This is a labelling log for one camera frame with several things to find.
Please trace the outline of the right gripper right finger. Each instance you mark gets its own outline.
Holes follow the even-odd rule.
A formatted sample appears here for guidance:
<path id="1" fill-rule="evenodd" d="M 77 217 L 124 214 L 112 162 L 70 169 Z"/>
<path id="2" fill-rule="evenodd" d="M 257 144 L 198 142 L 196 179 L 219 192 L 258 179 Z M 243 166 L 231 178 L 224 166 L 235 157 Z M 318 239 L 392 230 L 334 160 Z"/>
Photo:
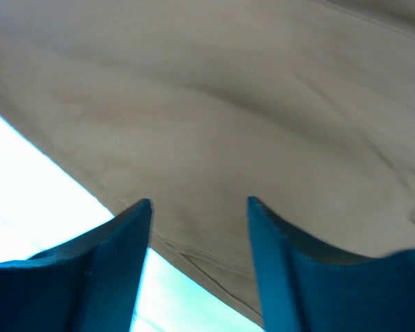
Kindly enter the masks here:
<path id="1" fill-rule="evenodd" d="M 415 331 L 415 249 L 358 255 L 254 196 L 247 220 L 266 331 Z"/>

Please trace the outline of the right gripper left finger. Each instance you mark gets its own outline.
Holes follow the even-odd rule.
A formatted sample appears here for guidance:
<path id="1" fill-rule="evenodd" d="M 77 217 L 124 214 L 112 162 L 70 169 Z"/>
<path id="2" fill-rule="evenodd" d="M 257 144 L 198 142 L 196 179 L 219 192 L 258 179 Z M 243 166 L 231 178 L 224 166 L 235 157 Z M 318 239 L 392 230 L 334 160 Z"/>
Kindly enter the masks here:
<path id="1" fill-rule="evenodd" d="M 152 204 L 26 260 L 0 263 L 0 331 L 129 331 Z"/>

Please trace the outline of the brown trousers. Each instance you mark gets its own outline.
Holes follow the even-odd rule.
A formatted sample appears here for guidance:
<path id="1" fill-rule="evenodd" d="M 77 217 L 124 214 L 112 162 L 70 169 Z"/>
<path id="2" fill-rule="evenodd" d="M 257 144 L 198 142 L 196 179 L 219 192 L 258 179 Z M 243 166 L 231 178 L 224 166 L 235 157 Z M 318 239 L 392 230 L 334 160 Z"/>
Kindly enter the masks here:
<path id="1" fill-rule="evenodd" d="M 257 324 L 249 196 L 333 266 L 415 248 L 415 1 L 0 1 L 0 115 Z"/>

